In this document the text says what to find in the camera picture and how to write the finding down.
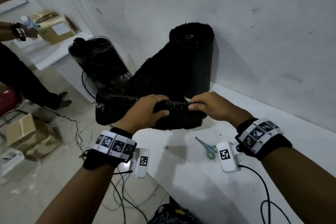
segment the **floor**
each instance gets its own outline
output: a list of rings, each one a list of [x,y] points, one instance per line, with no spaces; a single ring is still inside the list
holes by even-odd
[[[58,110],[62,116],[69,116],[78,121],[78,129],[91,124],[81,133],[83,145],[88,145],[98,137],[99,133],[108,129],[95,122],[95,105],[89,103],[73,86],[52,69],[43,72],[37,71],[36,75],[49,91],[60,93],[68,91],[68,97],[73,100],[71,106]],[[68,120],[45,111],[36,105],[25,104],[23,110],[33,111],[43,119],[51,120],[57,128],[63,143],[54,152],[46,156],[36,168],[18,181],[10,181],[0,185],[0,216],[2,224],[9,223],[34,223],[43,210],[48,206],[57,193],[71,179],[81,167],[82,160],[79,157],[80,149],[75,143],[76,125]],[[127,166],[120,165],[120,171]],[[121,176],[112,178],[117,189],[121,192]],[[117,193],[114,200],[114,188],[110,185],[102,205],[93,223],[123,224],[123,211],[119,206],[120,200]],[[155,210],[162,204],[169,202],[168,193],[150,176],[144,179],[129,177],[125,184],[124,197],[136,203],[150,219]],[[146,223],[140,212],[124,201],[127,224]]]

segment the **rolled mat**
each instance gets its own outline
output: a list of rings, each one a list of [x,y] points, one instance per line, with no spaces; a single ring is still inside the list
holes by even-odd
[[[153,128],[173,130],[201,126],[206,115],[189,111],[190,103],[184,96],[192,98],[209,90],[213,41],[213,30],[206,24],[188,23],[171,30],[169,43],[136,71],[122,96],[106,89],[97,93],[97,123],[114,123],[140,97],[162,94],[168,96],[169,101],[158,103],[154,112],[169,110],[170,115],[158,120]]]

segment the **white label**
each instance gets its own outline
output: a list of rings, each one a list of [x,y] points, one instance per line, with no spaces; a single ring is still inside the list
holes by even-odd
[[[70,32],[69,27],[64,22],[52,26],[52,29],[56,32],[57,35],[63,35]]]

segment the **person's leg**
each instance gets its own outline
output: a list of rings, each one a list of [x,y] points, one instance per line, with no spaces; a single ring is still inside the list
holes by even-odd
[[[49,92],[21,60],[6,60],[4,66],[6,68],[0,73],[0,81],[33,103],[54,110],[70,105],[71,100],[62,101],[61,96]]]

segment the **finger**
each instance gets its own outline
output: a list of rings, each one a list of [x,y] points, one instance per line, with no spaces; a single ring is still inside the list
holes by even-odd
[[[165,95],[154,95],[153,98],[154,98],[154,100],[155,100],[156,103],[164,101],[164,100],[166,100],[166,101],[169,100],[169,98],[167,96],[165,96]]]
[[[204,92],[202,94],[194,96],[189,102],[204,102],[208,92]]]
[[[192,110],[192,111],[205,112],[206,107],[207,106],[205,104],[191,104],[191,105],[188,106],[188,109]]]
[[[168,110],[162,110],[162,111],[158,111],[156,113],[154,113],[154,117],[155,117],[155,120],[159,120],[163,117],[166,117],[169,115],[169,111]]]

